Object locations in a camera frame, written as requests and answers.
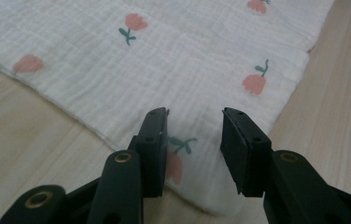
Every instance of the wooden table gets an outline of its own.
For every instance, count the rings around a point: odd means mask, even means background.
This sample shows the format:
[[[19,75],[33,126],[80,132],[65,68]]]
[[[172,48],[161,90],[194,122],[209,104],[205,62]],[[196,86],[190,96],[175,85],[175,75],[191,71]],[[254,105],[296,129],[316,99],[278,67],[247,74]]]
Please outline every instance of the wooden table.
[[[274,149],[299,152],[351,193],[351,0],[336,0],[304,78],[270,133]],[[111,153],[94,133],[20,82],[0,74],[0,217],[26,190],[68,192],[102,172]],[[165,189],[145,200],[146,223],[266,223],[262,199],[215,217]]]

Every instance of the pink flower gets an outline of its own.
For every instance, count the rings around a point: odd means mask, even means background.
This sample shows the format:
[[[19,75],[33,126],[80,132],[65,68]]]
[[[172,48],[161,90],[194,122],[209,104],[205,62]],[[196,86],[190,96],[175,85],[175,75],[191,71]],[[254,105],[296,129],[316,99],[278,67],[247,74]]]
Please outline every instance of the pink flower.
[[[24,55],[15,65],[13,71],[16,73],[33,73],[44,67],[41,59],[33,54]]]
[[[261,14],[266,13],[266,6],[265,3],[269,4],[269,0],[251,0],[247,3],[247,7],[250,7]]]
[[[126,16],[125,24],[133,31],[138,31],[144,29],[148,26],[146,21],[143,21],[143,18],[137,13],[131,13]]]
[[[263,87],[266,84],[266,78],[264,76],[269,69],[268,62],[269,60],[266,60],[265,68],[262,68],[259,65],[255,66],[255,70],[262,72],[262,75],[260,74],[249,75],[248,77],[245,78],[245,80],[243,80],[243,86],[245,86],[246,91],[260,95],[260,93],[263,90]]]
[[[173,179],[176,185],[182,179],[182,160],[174,152],[167,152],[166,179]]]
[[[131,31],[138,31],[147,27],[147,22],[143,21],[143,18],[137,13],[130,13],[126,16],[125,24],[128,30],[119,28],[119,32],[126,37],[126,44],[130,46],[130,40],[136,39],[135,36],[131,35]]]

